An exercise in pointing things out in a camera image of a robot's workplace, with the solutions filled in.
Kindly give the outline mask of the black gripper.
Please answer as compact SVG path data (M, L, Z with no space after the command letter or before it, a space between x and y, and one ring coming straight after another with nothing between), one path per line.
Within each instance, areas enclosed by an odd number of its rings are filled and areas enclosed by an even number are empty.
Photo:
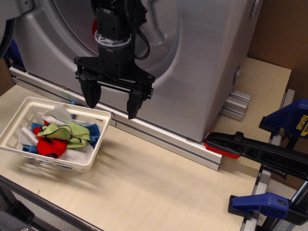
M99 55L76 57L76 78L87 106L94 108L101 97L101 86L127 92L128 119L135 119L143 99L153 95L153 75L135 64L134 40L98 42Z

